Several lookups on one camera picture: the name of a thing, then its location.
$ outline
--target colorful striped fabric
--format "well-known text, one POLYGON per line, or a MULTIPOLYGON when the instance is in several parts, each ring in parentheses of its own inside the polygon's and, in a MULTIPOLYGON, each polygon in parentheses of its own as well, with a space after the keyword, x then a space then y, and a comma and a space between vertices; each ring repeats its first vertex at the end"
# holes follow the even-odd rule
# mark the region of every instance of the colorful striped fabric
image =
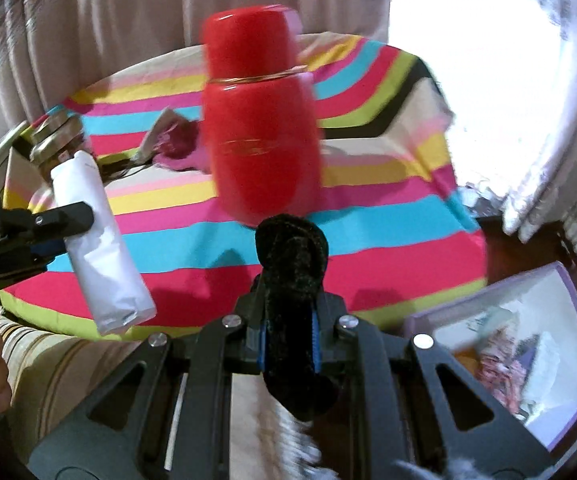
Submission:
MULTIPOLYGON (((444 140, 451 115, 426 66, 358 36, 302 38, 327 140, 321 205, 325 287, 381 326, 485 285, 481 231, 463 208, 444 140)), ((141 63, 74 94, 100 155, 134 152, 164 107, 200 117, 201 49, 141 63)), ((50 191, 12 156, 8 207, 50 207, 50 191)), ((146 168, 107 187, 127 246, 158 314, 126 338, 196 330, 232 310, 260 272, 254 232, 221 210, 209 175, 146 168)), ((53 332, 97 337, 67 256, 10 287, 4 306, 53 332)))

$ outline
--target silver bolt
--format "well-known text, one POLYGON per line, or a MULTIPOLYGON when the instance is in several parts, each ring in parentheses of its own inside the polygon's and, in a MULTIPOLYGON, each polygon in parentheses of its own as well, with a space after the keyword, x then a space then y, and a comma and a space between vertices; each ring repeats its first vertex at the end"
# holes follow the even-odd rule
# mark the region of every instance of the silver bolt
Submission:
POLYGON ((242 318, 237 316, 237 314, 229 314, 228 316, 222 317, 222 324, 226 328, 235 328, 242 324, 242 318))
POLYGON ((355 316, 351 316, 350 314, 344 314, 337 320, 337 324, 342 328, 353 329, 356 328, 359 324, 359 319, 355 316))
POLYGON ((156 332, 148 337, 148 343, 153 348, 164 346, 166 341, 168 341, 168 336, 163 332, 156 332))
POLYGON ((412 343, 422 350, 428 350, 435 344, 434 339, 428 334, 417 334, 413 339, 412 343))

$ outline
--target red thermos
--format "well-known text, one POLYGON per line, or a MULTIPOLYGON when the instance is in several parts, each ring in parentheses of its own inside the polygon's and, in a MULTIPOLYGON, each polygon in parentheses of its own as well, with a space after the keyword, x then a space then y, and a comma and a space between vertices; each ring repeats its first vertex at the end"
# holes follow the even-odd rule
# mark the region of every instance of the red thermos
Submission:
POLYGON ((297 66, 301 27, 283 6, 220 12, 204 24, 203 142, 222 207, 250 226, 305 216, 319 200, 321 133, 312 75, 297 66))

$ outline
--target dark brown floor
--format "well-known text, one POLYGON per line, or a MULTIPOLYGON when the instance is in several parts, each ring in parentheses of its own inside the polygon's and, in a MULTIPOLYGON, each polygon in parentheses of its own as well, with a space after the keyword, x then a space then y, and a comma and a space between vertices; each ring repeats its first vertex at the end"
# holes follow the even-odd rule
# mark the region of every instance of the dark brown floor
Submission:
MULTIPOLYGON (((505 235, 499 219, 482 219, 480 224, 488 247, 489 283, 560 261, 577 287, 577 258, 563 238, 559 224, 545 226, 527 244, 521 243, 517 237, 505 235)), ((350 480, 347 400, 342 399, 329 413, 315 421, 310 434, 321 450, 321 465, 337 471, 342 480, 350 480)), ((556 455, 561 455, 576 438, 577 425, 569 435, 571 437, 555 450, 556 455)))

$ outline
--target white wrapped tube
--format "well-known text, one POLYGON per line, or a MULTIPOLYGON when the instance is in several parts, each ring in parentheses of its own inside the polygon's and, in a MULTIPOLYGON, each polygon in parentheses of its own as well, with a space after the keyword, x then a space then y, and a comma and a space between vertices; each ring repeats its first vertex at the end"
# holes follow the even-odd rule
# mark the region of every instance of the white wrapped tube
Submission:
POLYGON ((53 168, 51 178, 57 206, 86 202, 93 210, 91 229, 65 243, 100 335, 123 333, 155 317, 155 303, 122 239, 95 160, 77 152, 53 168))

